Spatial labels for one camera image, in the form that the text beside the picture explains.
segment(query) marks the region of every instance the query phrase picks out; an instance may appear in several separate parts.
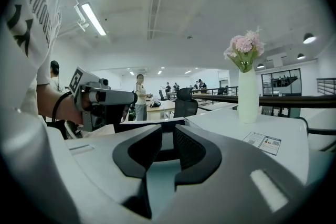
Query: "chair headrest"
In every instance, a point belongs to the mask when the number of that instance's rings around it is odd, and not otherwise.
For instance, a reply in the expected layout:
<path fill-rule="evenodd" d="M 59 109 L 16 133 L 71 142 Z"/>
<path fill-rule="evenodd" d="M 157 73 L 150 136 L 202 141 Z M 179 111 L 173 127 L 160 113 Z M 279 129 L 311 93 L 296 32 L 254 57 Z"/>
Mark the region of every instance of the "chair headrest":
<path fill-rule="evenodd" d="M 177 98 L 184 101 L 191 101 L 191 92 L 193 88 L 182 88 L 177 91 Z"/>

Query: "black hair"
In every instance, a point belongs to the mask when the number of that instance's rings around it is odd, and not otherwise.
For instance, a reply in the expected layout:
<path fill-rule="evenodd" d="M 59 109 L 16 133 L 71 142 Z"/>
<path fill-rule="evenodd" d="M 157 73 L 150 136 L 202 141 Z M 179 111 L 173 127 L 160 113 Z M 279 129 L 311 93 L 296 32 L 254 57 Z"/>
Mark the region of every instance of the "black hair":
<path fill-rule="evenodd" d="M 59 64 L 57 61 L 51 61 L 50 68 L 55 75 L 59 75 Z"/>

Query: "white ceiling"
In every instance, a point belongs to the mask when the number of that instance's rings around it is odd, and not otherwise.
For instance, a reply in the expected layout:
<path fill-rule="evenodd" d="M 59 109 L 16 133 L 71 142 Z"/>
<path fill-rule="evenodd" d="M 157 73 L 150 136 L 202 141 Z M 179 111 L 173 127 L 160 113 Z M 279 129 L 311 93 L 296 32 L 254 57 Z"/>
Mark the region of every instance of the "white ceiling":
<path fill-rule="evenodd" d="M 149 66 L 151 57 L 161 58 L 167 67 L 192 66 L 196 61 L 200 67 L 229 69 L 233 65 L 223 60 L 223 51 L 230 39 L 257 26 L 267 45 L 255 65 L 281 52 L 287 54 L 283 64 L 290 65 L 300 52 L 306 61 L 315 58 L 334 33 L 334 21 L 323 0 L 61 1 L 60 37 L 88 49 L 90 57 L 110 55 L 106 59 L 115 60 L 96 61 L 97 69 L 124 68 L 130 59 L 138 66 Z M 106 37 L 99 36 L 92 25 L 85 32 L 77 25 L 77 1 L 90 2 Z M 307 32 L 318 39 L 304 45 Z M 272 62 L 265 64 L 272 67 Z"/>
<path fill-rule="evenodd" d="M 177 68 L 177 67 L 165 67 L 162 69 L 161 67 L 130 67 L 127 68 L 114 68 L 109 69 L 114 74 L 124 76 L 124 77 L 131 77 L 130 71 L 134 73 L 136 76 L 137 74 L 143 74 L 147 77 L 189 77 L 194 75 L 195 73 L 201 72 L 204 69 L 195 67 L 190 68 Z"/>

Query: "vase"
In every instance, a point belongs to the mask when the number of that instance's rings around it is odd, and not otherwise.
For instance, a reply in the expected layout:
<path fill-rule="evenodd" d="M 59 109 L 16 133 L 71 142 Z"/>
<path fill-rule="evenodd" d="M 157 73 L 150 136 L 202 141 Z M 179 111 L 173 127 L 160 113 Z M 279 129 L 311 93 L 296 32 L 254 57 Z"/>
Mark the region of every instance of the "vase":
<path fill-rule="evenodd" d="M 256 73 L 253 68 L 246 73 L 239 71 L 238 91 L 238 114 L 240 122 L 256 122 L 259 94 Z"/>

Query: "black cable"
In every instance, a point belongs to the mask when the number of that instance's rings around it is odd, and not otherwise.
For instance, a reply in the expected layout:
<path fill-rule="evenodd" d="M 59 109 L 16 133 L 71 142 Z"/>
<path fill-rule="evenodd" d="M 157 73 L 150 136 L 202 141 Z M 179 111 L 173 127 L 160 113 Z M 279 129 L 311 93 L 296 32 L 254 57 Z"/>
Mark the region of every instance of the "black cable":
<path fill-rule="evenodd" d="M 53 117 L 52 117 L 52 121 L 51 122 L 55 122 L 56 121 L 56 112 L 58 109 L 59 104 L 63 101 L 63 99 L 65 99 L 66 97 L 70 96 L 71 92 L 67 92 L 65 94 L 63 94 L 56 102 L 54 109 L 53 109 Z"/>

